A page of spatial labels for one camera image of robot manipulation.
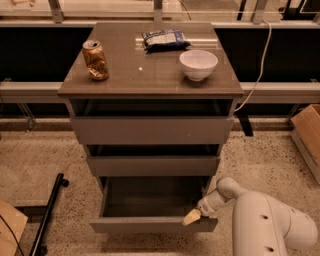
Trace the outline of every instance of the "aluminum can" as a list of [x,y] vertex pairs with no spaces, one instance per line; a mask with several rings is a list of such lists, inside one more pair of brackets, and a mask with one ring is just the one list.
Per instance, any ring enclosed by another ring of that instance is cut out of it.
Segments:
[[104,80],[109,77],[107,62],[99,41],[88,40],[84,42],[82,53],[92,79]]

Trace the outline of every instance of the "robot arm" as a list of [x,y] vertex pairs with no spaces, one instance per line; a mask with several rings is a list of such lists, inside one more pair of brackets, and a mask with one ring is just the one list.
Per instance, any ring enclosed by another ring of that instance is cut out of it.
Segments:
[[217,188],[198,202],[183,224],[209,216],[233,200],[234,256],[287,256],[286,248],[309,250],[316,244],[318,230],[308,215],[268,195],[242,188],[231,178],[218,180]]

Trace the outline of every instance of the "metal bar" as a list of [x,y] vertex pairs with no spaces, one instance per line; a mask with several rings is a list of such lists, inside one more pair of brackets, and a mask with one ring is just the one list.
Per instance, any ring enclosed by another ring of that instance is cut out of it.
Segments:
[[294,114],[297,112],[297,110],[299,109],[300,104],[294,104],[293,107],[291,108],[290,113],[288,114],[287,118],[286,118],[286,123],[290,122],[291,118],[294,116]]
[[290,10],[290,5],[291,5],[291,0],[287,0],[286,6],[285,7],[281,7],[279,9],[279,12],[283,11],[282,15],[284,19],[287,19],[289,10]]
[[52,19],[55,23],[62,23],[64,20],[64,15],[60,7],[59,0],[49,0]]
[[2,82],[3,103],[64,103],[57,92],[62,82]]
[[246,4],[247,4],[247,0],[242,0],[241,1],[241,5],[240,5],[240,9],[239,9],[237,20],[241,20],[242,19],[242,13],[244,11],[244,8],[246,7]]
[[[165,13],[164,16],[166,17],[177,17],[179,10],[173,12],[172,14],[170,13]],[[1,17],[11,17],[12,16],[12,11],[3,11],[0,9],[0,16]],[[20,19],[20,20],[25,20],[26,22],[29,22],[29,20],[26,20],[26,17],[50,17],[52,16],[52,14],[50,14],[50,12],[45,11],[45,10],[32,10],[32,12],[30,10],[14,10],[14,15],[15,15],[15,19]],[[135,11],[105,11],[105,12],[99,12],[99,11],[92,11],[92,12],[88,12],[88,11],[73,11],[73,10],[65,10],[63,12],[63,16],[64,17],[78,17],[79,20],[81,21],[87,21],[88,23],[91,23],[91,20],[86,20],[83,17],[90,17],[90,18],[150,18],[150,20],[152,20],[154,13],[153,13],[153,9],[152,7],[150,8],[150,10],[135,10]]]
[[267,5],[267,0],[257,0],[256,7],[251,17],[253,24],[260,24],[263,20],[263,14]]
[[49,223],[50,220],[50,216],[55,204],[55,201],[57,199],[58,193],[59,193],[59,189],[61,187],[61,185],[63,186],[67,186],[68,185],[68,181],[63,179],[63,174],[59,173],[56,181],[54,183],[48,204],[47,204],[47,210],[42,218],[41,224],[39,226],[36,238],[33,242],[32,248],[31,248],[31,252],[30,252],[30,256],[40,256],[41,253],[41,244],[43,241],[43,237],[45,235],[46,229],[47,229],[47,225]]
[[[0,28],[87,28],[94,27],[97,22],[101,22],[98,19],[92,20],[65,20],[61,24],[53,23],[48,20],[24,20],[24,19],[15,19],[15,20],[0,20]],[[119,21],[103,21],[105,23],[119,23]],[[141,23],[150,23],[150,21],[141,21]],[[259,25],[253,25],[252,22],[245,21],[233,21],[233,22],[211,22],[213,28],[248,28],[248,29],[257,29],[257,28],[267,28],[267,24],[261,23]],[[279,22],[271,22],[273,29],[319,29],[320,27],[313,22],[312,20],[280,20]]]
[[162,0],[153,0],[154,22],[162,22]]
[[[254,87],[254,82],[240,82],[247,97]],[[267,83],[261,82],[255,88],[248,103],[292,103],[292,104],[311,104],[320,102],[320,83]]]
[[32,130],[32,128],[36,123],[34,116],[26,103],[17,103],[17,105],[20,108],[21,112],[23,113],[24,117],[27,119],[26,131],[29,132]]

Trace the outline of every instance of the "terrazzo floor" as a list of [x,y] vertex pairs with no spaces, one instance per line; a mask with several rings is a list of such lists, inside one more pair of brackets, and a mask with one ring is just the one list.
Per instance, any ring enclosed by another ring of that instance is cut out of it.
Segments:
[[[217,212],[219,223],[212,233],[94,233],[89,219],[98,216],[102,194],[69,122],[37,123],[29,133],[23,125],[0,122],[0,196],[14,206],[45,205],[58,173],[70,182],[61,189],[48,226],[47,255],[232,255],[232,205]],[[266,128],[256,127],[254,136],[246,137],[235,125],[216,177],[230,176],[248,189],[273,196],[309,214],[320,227],[320,186],[290,131]],[[25,228],[20,242],[25,255],[38,225]],[[320,243],[306,252],[289,250],[288,255],[318,256]]]

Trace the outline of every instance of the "ceramic bowl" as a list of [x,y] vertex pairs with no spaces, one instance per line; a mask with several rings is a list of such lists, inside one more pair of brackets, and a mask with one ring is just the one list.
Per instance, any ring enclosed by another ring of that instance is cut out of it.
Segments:
[[218,64],[218,58],[213,53],[203,50],[185,51],[179,59],[184,74],[193,81],[208,77]]

